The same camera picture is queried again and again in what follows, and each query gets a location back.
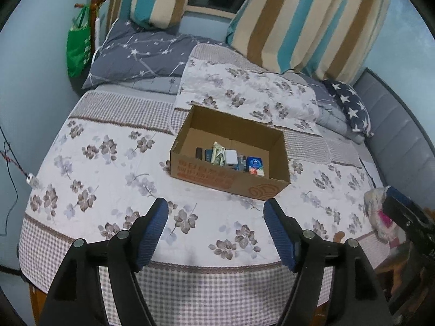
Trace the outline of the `navy star pillow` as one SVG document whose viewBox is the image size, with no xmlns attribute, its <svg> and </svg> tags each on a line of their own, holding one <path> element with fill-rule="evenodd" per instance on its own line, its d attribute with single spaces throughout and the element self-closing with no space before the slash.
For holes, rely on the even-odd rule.
<svg viewBox="0 0 435 326">
<path fill-rule="evenodd" d="M 373 132 L 369 112 L 356 90 L 338 80 L 324 80 L 323 84 L 347 117 L 351 130 L 371 138 Z"/>
</svg>

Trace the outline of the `floral bedspread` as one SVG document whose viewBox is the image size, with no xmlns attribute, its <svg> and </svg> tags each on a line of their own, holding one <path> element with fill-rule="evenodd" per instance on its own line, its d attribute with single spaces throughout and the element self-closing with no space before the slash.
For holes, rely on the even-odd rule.
<svg viewBox="0 0 435 326">
<path fill-rule="evenodd" d="M 169 219 L 137 275 L 157 325 L 272 325 L 295 280 L 262 218 L 263 201 L 172 178 L 170 147 L 187 117 L 173 104 L 92 90 L 75 105 L 41 164 L 18 257 L 47 293 L 74 239 L 99 242 L 129 229 L 154 200 Z M 389 254 L 364 211 L 373 187 L 355 144 L 323 137 L 314 123 L 283 128 L 291 184 L 276 200 L 324 240 L 357 239 L 373 267 Z"/>
</svg>

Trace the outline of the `folded floral quilt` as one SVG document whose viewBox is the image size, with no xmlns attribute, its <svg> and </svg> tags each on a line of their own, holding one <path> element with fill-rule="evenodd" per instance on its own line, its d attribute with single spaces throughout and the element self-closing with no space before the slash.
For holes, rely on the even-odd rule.
<svg viewBox="0 0 435 326">
<path fill-rule="evenodd" d="M 223 46 L 200 43 L 190 53 L 175 98 L 174 131 L 194 105 L 320 135 L 316 95 L 302 78 L 293 72 L 283 76 L 268 72 Z"/>
</svg>

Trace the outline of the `brown cardboard box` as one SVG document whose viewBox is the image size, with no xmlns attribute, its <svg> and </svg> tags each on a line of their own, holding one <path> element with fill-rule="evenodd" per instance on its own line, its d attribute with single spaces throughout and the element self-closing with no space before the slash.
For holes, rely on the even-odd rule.
<svg viewBox="0 0 435 326">
<path fill-rule="evenodd" d="M 174 178 L 267 200 L 290 185 L 282 131 L 194 105 L 170 150 Z"/>
</svg>

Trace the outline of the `blue card box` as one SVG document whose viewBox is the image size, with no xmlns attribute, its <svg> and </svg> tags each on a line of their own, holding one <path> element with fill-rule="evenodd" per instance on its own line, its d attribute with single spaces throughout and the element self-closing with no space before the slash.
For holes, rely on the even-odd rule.
<svg viewBox="0 0 435 326">
<path fill-rule="evenodd" d="M 265 172 L 261 158 L 247 157 L 246 158 L 246 171 L 254 176 L 264 177 Z"/>
</svg>

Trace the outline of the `green packet on bed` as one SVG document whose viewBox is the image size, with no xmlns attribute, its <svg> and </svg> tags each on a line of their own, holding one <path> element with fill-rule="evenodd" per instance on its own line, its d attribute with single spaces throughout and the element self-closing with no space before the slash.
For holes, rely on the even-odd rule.
<svg viewBox="0 0 435 326">
<path fill-rule="evenodd" d="M 212 146 L 212 157 L 210 163 L 216 166 L 224 166 L 226 162 L 226 148 L 218 142 L 214 142 Z"/>
</svg>

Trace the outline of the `white square charger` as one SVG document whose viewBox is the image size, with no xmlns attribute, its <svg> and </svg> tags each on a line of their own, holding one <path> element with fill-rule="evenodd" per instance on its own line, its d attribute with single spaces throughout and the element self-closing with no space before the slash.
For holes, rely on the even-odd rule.
<svg viewBox="0 0 435 326">
<path fill-rule="evenodd" d="M 225 165 L 226 166 L 237 166 L 238 164 L 238 155 L 237 151 L 234 149 L 226 149 L 224 152 L 225 156 Z"/>
</svg>

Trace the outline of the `grey constellation pillow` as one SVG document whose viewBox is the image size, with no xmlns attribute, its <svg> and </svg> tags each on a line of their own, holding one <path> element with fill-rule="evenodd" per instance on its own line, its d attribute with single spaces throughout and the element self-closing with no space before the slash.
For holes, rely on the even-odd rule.
<svg viewBox="0 0 435 326">
<path fill-rule="evenodd" d="M 94 54 L 83 90 L 114 84 L 175 95 L 189 55 L 200 43 L 223 45 L 208 37 L 145 30 L 118 18 Z"/>
</svg>

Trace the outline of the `grey padded headboard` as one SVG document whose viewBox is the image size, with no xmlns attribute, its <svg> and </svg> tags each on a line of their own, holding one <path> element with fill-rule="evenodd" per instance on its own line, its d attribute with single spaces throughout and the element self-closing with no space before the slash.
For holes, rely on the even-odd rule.
<svg viewBox="0 0 435 326">
<path fill-rule="evenodd" d="M 372 70 L 354 84 L 373 136 L 366 140 L 380 178 L 423 208 L 434 209 L 434 145 L 408 106 Z"/>
</svg>

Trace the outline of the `green shopping bag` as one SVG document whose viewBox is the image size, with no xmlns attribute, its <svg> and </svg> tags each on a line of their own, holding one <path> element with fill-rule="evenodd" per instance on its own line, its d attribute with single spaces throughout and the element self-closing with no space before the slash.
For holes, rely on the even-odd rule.
<svg viewBox="0 0 435 326">
<path fill-rule="evenodd" d="M 81 7 L 68 31 L 66 44 L 66 65 L 70 78 L 79 77 L 91 59 L 90 8 Z"/>
</svg>

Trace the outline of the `folded grey blanket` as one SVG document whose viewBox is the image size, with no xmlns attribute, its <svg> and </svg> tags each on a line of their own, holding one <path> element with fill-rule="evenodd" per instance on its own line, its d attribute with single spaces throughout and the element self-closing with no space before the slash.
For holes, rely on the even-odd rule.
<svg viewBox="0 0 435 326">
<path fill-rule="evenodd" d="M 334 133 L 344 136 L 357 144 L 364 142 L 364 136 L 351 130 L 347 123 L 347 118 L 337 101 L 330 95 L 325 85 L 304 74 L 299 76 L 314 90 L 317 105 L 319 108 L 319 117 L 316 119 L 317 125 L 320 125 Z"/>
</svg>

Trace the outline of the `white pink cloth bundle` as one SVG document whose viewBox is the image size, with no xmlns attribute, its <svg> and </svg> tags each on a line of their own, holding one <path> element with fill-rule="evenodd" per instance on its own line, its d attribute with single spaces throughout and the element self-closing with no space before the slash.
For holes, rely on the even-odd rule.
<svg viewBox="0 0 435 326">
<path fill-rule="evenodd" d="M 364 213 L 367 214 L 377 237 L 383 243 L 396 247 L 406 241 L 406 234 L 383 212 L 383 203 L 386 200 L 388 189 L 390 186 L 367 191 L 363 196 Z"/>
</svg>

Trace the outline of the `wooden coat rack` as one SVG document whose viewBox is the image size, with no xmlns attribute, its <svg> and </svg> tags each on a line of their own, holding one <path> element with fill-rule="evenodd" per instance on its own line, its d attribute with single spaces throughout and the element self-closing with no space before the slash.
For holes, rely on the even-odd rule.
<svg viewBox="0 0 435 326">
<path fill-rule="evenodd" d="M 90 27 L 90 46 L 91 53 L 94 53 L 96 50 L 96 33 L 97 27 L 96 22 L 99 17 L 100 8 L 104 2 L 107 0 L 91 0 L 91 2 L 87 5 L 88 7 L 88 26 Z"/>
</svg>

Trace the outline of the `right striped cushion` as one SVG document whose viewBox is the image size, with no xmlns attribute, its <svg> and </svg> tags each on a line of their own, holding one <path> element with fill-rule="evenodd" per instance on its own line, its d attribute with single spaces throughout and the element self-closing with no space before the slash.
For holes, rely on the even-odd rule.
<svg viewBox="0 0 435 326">
<path fill-rule="evenodd" d="M 354 80 L 390 0 L 245 0 L 226 42 L 249 61 L 283 74 Z"/>
</svg>

